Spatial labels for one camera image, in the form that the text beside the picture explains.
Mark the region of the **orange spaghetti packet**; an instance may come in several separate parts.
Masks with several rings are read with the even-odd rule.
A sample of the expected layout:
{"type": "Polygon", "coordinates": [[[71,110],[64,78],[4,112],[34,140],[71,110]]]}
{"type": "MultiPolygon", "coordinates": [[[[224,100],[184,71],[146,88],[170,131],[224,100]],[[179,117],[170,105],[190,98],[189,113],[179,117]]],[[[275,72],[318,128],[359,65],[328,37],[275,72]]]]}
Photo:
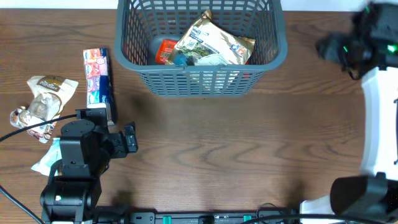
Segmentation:
{"type": "Polygon", "coordinates": [[[159,64],[165,64],[169,59],[170,54],[173,52],[175,45],[178,43],[177,40],[165,39],[161,42],[160,47],[155,56],[155,62],[159,64]]]}

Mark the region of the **gold foil food pouch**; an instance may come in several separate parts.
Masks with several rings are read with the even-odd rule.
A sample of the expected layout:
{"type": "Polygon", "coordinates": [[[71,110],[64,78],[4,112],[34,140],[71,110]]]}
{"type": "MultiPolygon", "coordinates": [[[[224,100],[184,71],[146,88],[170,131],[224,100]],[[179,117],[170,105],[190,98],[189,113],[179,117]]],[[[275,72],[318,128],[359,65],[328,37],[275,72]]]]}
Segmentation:
{"type": "Polygon", "coordinates": [[[175,44],[167,65],[244,65],[254,51],[255,40],[236,37],[211,21],[206,10],[175,44]]]}

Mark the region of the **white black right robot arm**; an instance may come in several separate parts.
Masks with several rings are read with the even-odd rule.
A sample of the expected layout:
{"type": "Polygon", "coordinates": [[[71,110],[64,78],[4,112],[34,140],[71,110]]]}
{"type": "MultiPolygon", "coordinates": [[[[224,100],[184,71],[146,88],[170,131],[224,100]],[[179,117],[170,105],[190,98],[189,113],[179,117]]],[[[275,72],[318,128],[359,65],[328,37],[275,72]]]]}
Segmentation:
{"type": "Polygon", "coordinates": [[[317,42],[318,56],[361,83],[365,135],[359,175],[336,179],[328,195],[300,204],[300,223],[397,222],[397,4],[370,2],[349,34],[317,42]]]}

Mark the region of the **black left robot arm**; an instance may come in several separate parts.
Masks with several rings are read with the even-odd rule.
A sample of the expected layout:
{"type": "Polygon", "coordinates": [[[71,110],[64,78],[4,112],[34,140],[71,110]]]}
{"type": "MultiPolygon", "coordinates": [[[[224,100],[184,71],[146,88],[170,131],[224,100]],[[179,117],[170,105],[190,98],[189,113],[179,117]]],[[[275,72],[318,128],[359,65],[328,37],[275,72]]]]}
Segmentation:
{"type": "Polygon", "coordinates": [[[125,207],[100,207],[100,177],[112,159],[138,150],[136,127],[111,133],[106,124],[79,119],[60,137],[62,158],[55,162],[40,196],[44,223],[129,223],[125,207]]]}

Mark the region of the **tissue pocket pack bundle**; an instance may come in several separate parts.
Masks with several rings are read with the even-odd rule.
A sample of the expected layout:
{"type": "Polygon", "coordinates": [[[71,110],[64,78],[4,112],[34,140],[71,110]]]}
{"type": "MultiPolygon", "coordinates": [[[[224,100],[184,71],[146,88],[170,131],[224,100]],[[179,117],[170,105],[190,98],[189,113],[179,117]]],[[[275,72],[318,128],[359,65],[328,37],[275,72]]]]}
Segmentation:
{"type": "Polygon", "coordinates": [[[107,48],[83,50],[87,108],[104,108],[108,125],[115,125],[113,88],[107,48]]]}

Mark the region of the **small teal white sachet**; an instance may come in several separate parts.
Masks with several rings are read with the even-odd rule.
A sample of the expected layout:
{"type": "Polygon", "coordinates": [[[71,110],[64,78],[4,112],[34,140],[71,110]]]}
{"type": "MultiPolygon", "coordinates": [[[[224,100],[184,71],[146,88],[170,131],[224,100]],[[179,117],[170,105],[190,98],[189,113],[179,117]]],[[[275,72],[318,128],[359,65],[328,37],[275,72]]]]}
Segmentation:
{"type": "Polygon", "coordinates": [[[33,171],[39,172],[42,175],[49,176],[51,166],[62,158],[60,151],[60,138],[53,138],[52,145],[48,152],[43,158],[36,164],[34,164],[31,169],[33,171]]]}

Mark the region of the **beige snack bag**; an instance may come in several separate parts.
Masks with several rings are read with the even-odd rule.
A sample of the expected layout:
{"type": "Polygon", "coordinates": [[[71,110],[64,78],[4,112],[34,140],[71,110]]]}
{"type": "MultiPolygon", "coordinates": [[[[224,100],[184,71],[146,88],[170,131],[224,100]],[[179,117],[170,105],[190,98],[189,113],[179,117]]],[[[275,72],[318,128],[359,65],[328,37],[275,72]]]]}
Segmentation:
{"type": "Polygon", "coordinates": [[[20,129],[59,118],[78,86],[77,81],[57,76],[33,76],[27,84],[34,99],[10,114],[10,124],[20,129]]]}

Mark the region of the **grey plastic basket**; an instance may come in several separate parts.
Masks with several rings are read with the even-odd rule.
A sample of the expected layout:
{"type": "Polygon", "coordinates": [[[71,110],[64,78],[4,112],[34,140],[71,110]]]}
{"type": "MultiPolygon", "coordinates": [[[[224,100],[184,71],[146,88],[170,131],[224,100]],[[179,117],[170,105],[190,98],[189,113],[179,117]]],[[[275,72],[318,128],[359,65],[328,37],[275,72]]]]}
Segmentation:
{"type": "Polygon", "coordinates": [[[285,60],[288,45],[279,0],[119,0],[114,54],[159,96],[239,96],[285,60]],[[206,10],[214,25],[255,41],[246,65],[161,65],[163,40],[179,40],[206,10]]]}

